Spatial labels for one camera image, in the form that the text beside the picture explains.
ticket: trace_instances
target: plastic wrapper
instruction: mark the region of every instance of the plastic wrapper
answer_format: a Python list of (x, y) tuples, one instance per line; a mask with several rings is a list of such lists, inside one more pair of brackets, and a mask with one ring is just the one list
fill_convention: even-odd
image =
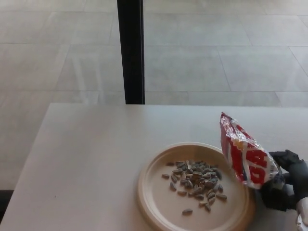
[(248, 187), (260, 189), (273, 179), (281, 179), (280, 167), (238, 123), (221, 113), (221, 148), (237, 179)]

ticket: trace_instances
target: paper plate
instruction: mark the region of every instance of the paper plate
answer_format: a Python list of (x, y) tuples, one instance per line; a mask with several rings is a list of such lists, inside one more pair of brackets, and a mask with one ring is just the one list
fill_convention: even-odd
[[(187, 159), (203, 160), (218, 165), (222, 173), (223, 193), (228, 199), (219, 199), (211, 206), (211, 212), (199, 207), (199, 201), (188, 196), (179, 196), (171, 191), (171, 180), (162, 174), (171, 175), (176, 167), (167, 162)], [(184, 190), (180, 183), (178, 189)], [(255, 197), (252, 190), (239, 183), (231, 171), (221, 150), (201, 143), (179, 143), (162, 151), (141, 172), (138, 181), (138, 202), (144, 217), (159, 231), (244, 231), (255, 213)], [(193, 210), (183, 216), (184, 209)]]

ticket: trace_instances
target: gray floor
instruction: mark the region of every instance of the gray floor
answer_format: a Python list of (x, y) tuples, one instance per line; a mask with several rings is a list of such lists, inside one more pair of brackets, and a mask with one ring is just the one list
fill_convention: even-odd
[[(308, 1), (144, 10), (148, 104), (308, 106)], [(123, 104), (123, 78), (116, 0), (0, 0), (0, 11), (0, 189), (13, 189), (49, 103)]]

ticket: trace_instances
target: black robotic finger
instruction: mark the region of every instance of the black robotic finger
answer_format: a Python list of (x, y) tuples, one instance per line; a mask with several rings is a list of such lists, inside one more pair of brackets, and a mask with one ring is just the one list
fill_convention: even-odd
[(289, 167), (296, 202), (308, 197), (308, 166), (301, 160)]
[(273, 188), (272, 182), (265, 183), (259, 190), (264, 205), (267, 208), (286, 211), (287, 209), (295, 209), (296, 202), (294, 195), (288, 195), (287, 186), (282, 189)]
[(301, 161), (298, 158), (298, 155), (290, 150), (270, 152), (269, 154), (273, 157), (276, 163), (286, 171), (289, 171), (290, 165), (297, 164)]
[(290, 173), (283, 173), (284, 183), (285, 184), (291, 184), (293, 185), (292, 178), (290, 176)]

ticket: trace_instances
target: tabletop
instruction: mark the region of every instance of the tabletop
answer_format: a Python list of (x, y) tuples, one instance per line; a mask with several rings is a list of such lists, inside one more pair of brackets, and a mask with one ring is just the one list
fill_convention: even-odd
[[(308, 159), (308, 109), (51, 104), (0, 231), (151, 231), (136, 204), (142, 166), (183, 141), (220, 148), (221, 111), (268, 151)], [(295, 231), (295, 211), (257, 197), (250, 231)]]

